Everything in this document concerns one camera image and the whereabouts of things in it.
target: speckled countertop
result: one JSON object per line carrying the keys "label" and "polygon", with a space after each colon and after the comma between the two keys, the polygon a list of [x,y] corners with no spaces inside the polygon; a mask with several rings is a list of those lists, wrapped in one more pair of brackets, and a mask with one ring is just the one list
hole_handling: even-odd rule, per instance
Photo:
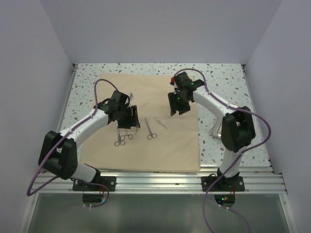
{"label": "speckled countertop", "polygon": [[[80,120],[93,107],[94,82],[102,73],[173,75],[183,68],[196,68],[206,75],[209,88],[224,99],[239,106],[248,106],[253,110],[240,64],[173,64],[173,63],[93,63],[79,64],[73,81],[61,129],[65,129]],[[201,78],[191,72],[196,79]],[[199,105],[199,147],[201,166],[220,166],[224,147],[220,139],[211,135],[211,126],[215,116]],[[262,140],[258,122],[255,119],[256,138],[252,144]],[[269,167],[265,145],[251,150],[242,158],[241,166]]]}

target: tan cardboard sheet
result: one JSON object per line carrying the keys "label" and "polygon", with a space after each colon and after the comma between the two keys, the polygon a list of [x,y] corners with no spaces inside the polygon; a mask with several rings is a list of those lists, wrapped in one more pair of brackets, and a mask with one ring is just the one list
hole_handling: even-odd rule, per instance
{"label": "tan cardboard sheet", "polygon": [[[117,122],[111,122],[88,138],[82,147],[80,162],[96,168],[141,170],[141,171],[178,171],[197,172],[200,169],[198,145],[198,109],[190,103],[191,111],[181,116],[170,116],[168,93],[173,92],[169,84],[170,76],[102,74],[101,78],[111,81],[119,91],[133,93],[132,105],[138,107],[138,118],[142,119],[141,128],[128,130],[133,139],[125,139],[124,146],[116,147]],[[114,88],[99,82],[98,100],[111,97]],[[158,124],[159,119],[168,129]],[[147,139],[149,134],[145,118],[152,133],[157,138]]]}

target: gray wall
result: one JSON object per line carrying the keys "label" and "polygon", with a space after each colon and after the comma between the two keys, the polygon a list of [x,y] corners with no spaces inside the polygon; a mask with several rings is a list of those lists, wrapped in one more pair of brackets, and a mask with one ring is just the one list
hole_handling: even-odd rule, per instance
{"label": "gray wall", "polygon": [[281,0],[41,0],[75,63],[246,64]]}
{"label": "gray wall", "polygon": [[272,125],[272,165],[284,175],[302,233],[311,227],[310,22],[310,0],[283,0],[246,66],[256,109]]}
{"label": "gray wall", "polygon": [[0,232],[16,233],[71,64],[39,0],[0,1]]}

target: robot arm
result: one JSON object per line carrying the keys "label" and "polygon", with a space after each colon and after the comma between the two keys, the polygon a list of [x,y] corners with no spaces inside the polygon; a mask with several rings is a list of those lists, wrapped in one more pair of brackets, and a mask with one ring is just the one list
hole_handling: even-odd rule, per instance
{"label": "robot arm", "polygon": [[[216,125],[217,128],[221,128],[221,141],[225,147],[223,162],[217,171],[217,175],[220,176],[232,165],[232,162],[240,154],[239,151],[250,145],[251,140],[255,137],[251,115],[223,106],[205,90],[202,80],[192,81],[185,72],[172,78],[171,84],[175,86],[175,91],[168,94],[171,116],[177,111],[180,115],[189,111],[190,101],[204,106],[216,116]],[[213,94],[227,106],[238,108],[217,94]],[[228,186],[236,181],[239,176],[240,161],[225,174],[223,185]]]}
{"label": "robot arm", "polygon": [[77,148],[100,128],[108,125],[111,121],[118,121],[119,128],[140,128],[137,115],[137,107],[130,106],[133,95],[114,91],[108,102],[100,102],[96,113],[91,110],[83,119],[60,131],[50,131],[46,134],[39,164],[43,161],[51,148],[64,136],[69,134],[60,146],[55,150],[44,164],[43,168],[66,179],[82,180],[84,182],[101,183],[100,172],[86,164],[79,163]]}

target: purple cable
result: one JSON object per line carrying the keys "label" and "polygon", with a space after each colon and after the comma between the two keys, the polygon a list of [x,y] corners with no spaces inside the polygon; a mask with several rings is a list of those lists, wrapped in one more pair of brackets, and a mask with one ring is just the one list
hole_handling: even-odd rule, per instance
{"label": "purple cable", "polygon": [[[72,129],[71,132],[74,131],[76,128],[78,128],[80,125],[82,125],[83,123],[87,122],[88,120],[90,120],[97,112],[98,109],[98,99],[97,99],[97,92],[96,92],[96,86],[97,83],[99,81],[105,81],[109,84],[111,84],[117,91],[119,91],[117,89],[117,87],[109,80],[106,79],[98,79],[95,84],[94,84],[94,95],[95,95],[95,110],[92,113],[91,116],[88,116],[87,118],[85,118],[84,120],[82,120],[79,124],[75,125]],[[27,196],[31,196],[33,194],[35,194],[36,192],[38,192],[40,189],[42,189],[44,186],[46,186],[47,184],[49,184],[50,182],[52,182],[53,180],[56,180],[57,178],[59,178],[58,176],[53,177],[52,179],[46,181],[43,185],[41,185],[39,188],[37,188],[36,190],[34,190],[33,192],[31,192],[31,189],[33,188],[33,185],[35,183],[36,178],[38,177],[41,169],[43,168],[44,164],[46,163],[46,161],[49,159],[49,157],[52,155],[52,153],[54,152],[54,150],[57,149],[57,147],[70,135],[70,132],[66,133],[53,147],[52,149],[48,152],[48,154],[45,156],[45,158],[42,160],[42,162],[40,163],[40,166],[38,168],[38,171],[35,173],[34,177],[32,178],[32,180],[30,181],[30,184],[28,186],[27,189]],[[107,191],[107,187],[105,187],[103,184],[98,184],[98,186],[103,186]]]}
{"label": "purple cable", "polygon": [[[212,229],[212,227],[211,227],[211,225],[209,224],[209,222],[208,222],[208,220],[207,220],[207,217],[206,217],[206,213],[205,213],[205,204],[206,204],[206,200],[207,200],[207,194],[208,194],[208,192],[212,189],[212,187],[238,162],[238,160],[243,156],[243,154],[245,153],[245,152],[247,152],[247,151],[249,151],[249,150],[252,150],[252,149],[254,149],[254,148],[256,148],[256,147],[259,147],[259,146],[261,146],[262,144],[264,144],[264,143],[266,143],[268,140],[269,140],[269,138],[271,137],[271,127],[270,127],[270,125],[269,125],[269,123],[267,122],[267,120],[263,117],[263,116],[261,116],[261,115],[259,115],[259,114],[257,114],[257,113],[253,113],[253,112],[251,112],[251,111],[247,111],[247,110],[244,110],[244,109],[239,109],[239,108],[234,108],[234,107],[231,107],[230,105],[227,105],[226,103],[224,103],[222,100],[220,100],[219,98],[217,98],[209,89],[208,89],[208,87],[207,87],[207,82],[206,82],[206,78],[205,78],[205,76],[204,76],[204,74],[201,72],[201,71],[199,71],[199,70],[197,70],[197,69],[194,69],[194,68],[186,68],[186,69],[181,69],[180,71],[178,71],[178,72],[176,72],[175,74],[174,74],[174,77],[178,74],[178,73],[180,73],[181,71],[185,71],[185,70],[192,70],[192,71],[196,71],[196,72],[198,72],[199,74],[201,74],[201,76],[203,77],[203,80],[204,80],[204,87],[205,87],[205,90],[209,93],[209,95],[211,95],[215,100],[217,100],[219,103],[221,103],[223,106],[225,106],[225,107],[228,107],[229,109],[232,109],[232,110],[235,110],[235,111],[239,111],[239,112],[243,112],[243,113],[247,113],[247,114],[251,114],[251,115],[254,115],[254,116],[256,116],[256,117],[258,117],[259,119],[261,119],[265,124],[266,124],[266,126],[267,126],[267,128],[268,128],[268,136],[262,141],[262,142],[260,142],[260,143],[258,143],[258,144],[256,144],[256,145],[254,145],[254,146],[252,146],[252,147],[249,147],[249,148],[246,148],[246,149],[244,149],[243,151],[241,151],[241,153],[239,154],[239,156],[232,162],[232,164],[230,165],[230,167],[228,167],[228,169],[226,170],[226,171],[224,171],[224,173],[223,174],[221,174],[221,176],[219,176],[209,187],[208,187],[208,189],[207,189],[207,191],[206,191],[206,193],[205,193],[205,195],[204,195],[204,199],[203,199],[203,207],[202,207],[202,210],[203,210],[203,217],[204,217],[204,221],[205,221],[205,223],[206,223],[206,225],[207,225],[207,227],[209,228],[209,230],[212,232],[212,233],[215,233],[215,231]],[[241,216],[242,218],[243,218],[243,220],[246,222],[246,224],[247,224],[247,228],[248,228],[248,232],[250,233],[251,232],[251,228],[250,228],[250,225],[249,225],[249,222],[246,220],[246,218],[242,215],[242,214],[240,214],[238,211],[236,211],[236,210],[233,210],[233,209],[231,209],[231,208],[229,208],[229,210],[230,211],[232,211],[232,212],[234,212],[234,213],[236,213],[236,214],[238,214],[239,216]]]}

